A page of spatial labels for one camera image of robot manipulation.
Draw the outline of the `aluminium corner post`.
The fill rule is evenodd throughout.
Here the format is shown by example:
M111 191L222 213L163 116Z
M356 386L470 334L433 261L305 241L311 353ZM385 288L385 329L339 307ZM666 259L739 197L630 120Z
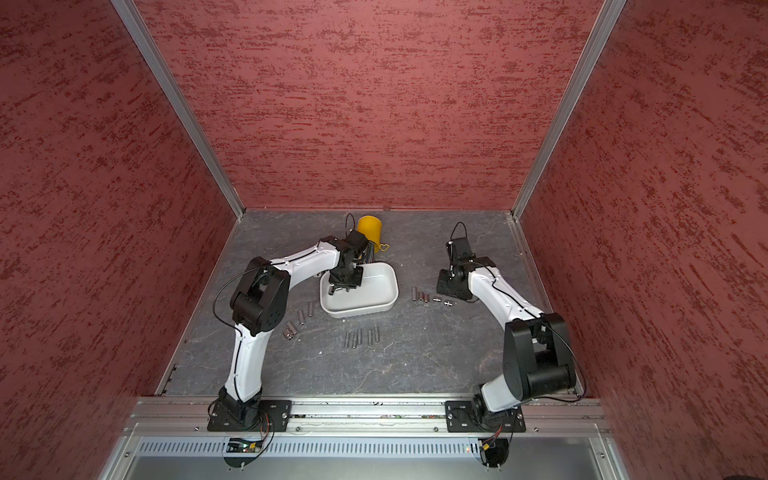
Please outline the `aluminium corner post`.
M137 46L155 80L161 87L161 90L165 94L188 137L201 156L209 173L218 186L219 191L226 199L236 219L240 221L246 213L246 207L225 172L211 143L207 139L191 106L185 99L171 69L163 58L159 47L142 18L136 3L128 0L112 0L111 4L116 10L134 44Z
M511 218L515 222L519 223L522 220L536 186L565 131L625 5L625 0L606 0L602 3L552 122L511 209Z

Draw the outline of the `aluminium corner post right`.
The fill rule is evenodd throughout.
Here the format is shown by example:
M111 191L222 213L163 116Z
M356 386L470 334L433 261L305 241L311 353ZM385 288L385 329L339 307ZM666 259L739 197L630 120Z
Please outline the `aluminium corner post right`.
M602 3L552 122L511 209L511 218L515 222L519 223L522 220L536 186L565 131L625 5L625 0L606 0Z

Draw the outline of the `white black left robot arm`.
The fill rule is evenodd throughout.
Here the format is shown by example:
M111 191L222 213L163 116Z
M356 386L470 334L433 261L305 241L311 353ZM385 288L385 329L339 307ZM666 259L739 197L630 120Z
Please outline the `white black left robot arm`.
M344 238L326 236L287 257L256 257L243 273L226 283L234 286L229 300L232 320L218 320L234 329L235 344L228 377L212 403L211 428L248 431L265 423L259 411L262 369L271 333L285 316L290 290L322 273L329 275L336 289L360 287L362 259L368 245L366 236L356 230Z

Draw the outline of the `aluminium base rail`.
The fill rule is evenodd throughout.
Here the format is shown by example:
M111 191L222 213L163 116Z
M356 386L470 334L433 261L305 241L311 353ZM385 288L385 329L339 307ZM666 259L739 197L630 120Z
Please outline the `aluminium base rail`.
M596 399L579 403L533 401L499 422L471 414L469 394L264 396L259 407L273 432L288 437L489 437L496 432L527 438L610 438ZM122 429L125 435L208 436L221 418L208 397L141 397Z

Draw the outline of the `yellow pen holder bucket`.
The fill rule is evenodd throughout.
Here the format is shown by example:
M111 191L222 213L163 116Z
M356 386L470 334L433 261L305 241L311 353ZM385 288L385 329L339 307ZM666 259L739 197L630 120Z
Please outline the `yellow pen holder bucket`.
M375 216L365 215L357 222L356 230L374 245L374 252L386 252L390 245L382 242L382 221Z

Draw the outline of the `aluminium corner post left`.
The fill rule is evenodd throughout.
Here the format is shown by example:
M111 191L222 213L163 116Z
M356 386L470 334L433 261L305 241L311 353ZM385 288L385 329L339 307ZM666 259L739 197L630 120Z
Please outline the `aluminium corner post left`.
M191 106L185 99L171 69L163 58L159 47L142 18L136 3L128 0L112 0L111 4L116 10L134 44L137 46L155 80L161 87L161 90L165 94L188 137L201 156L209 173L218 186L219 191L226 199L236 219L240 221L246 213L246 207L225 172L211 143L207 139Z

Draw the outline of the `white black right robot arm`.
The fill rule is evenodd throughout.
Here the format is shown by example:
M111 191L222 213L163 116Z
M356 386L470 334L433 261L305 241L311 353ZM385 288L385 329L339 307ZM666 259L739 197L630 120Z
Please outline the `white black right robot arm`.
M527 301L487 258L442 269L436 291L465 302L478 300L502 328L502 373L480 387L481 413L497 414L530 400L553 399L576 386L577 361L563 317Z

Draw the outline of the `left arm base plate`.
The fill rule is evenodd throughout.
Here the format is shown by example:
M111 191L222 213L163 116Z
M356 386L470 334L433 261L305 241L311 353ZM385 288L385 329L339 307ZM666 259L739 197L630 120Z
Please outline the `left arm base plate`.
M277 432L287 430L293 403L286 399L249 401L243 405L216 399L209 408L209 432Z

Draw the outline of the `white plastic storage box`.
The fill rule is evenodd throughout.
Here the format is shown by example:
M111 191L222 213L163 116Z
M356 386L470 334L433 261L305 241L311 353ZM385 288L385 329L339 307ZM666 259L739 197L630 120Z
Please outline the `white plastic storage box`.
M334 288L334 293L330 294L329 279L328 272L320 278L320 306L332 318L386 312L399 297L395 270L384 262L365 264L361 285L354 289Z

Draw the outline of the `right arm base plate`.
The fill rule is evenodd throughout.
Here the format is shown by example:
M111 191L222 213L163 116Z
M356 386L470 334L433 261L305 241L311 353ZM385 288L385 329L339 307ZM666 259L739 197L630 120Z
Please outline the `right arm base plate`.
M489 411L479 400L446 401L447 430L451 433L523 433L526 431L522 410L517 408Z

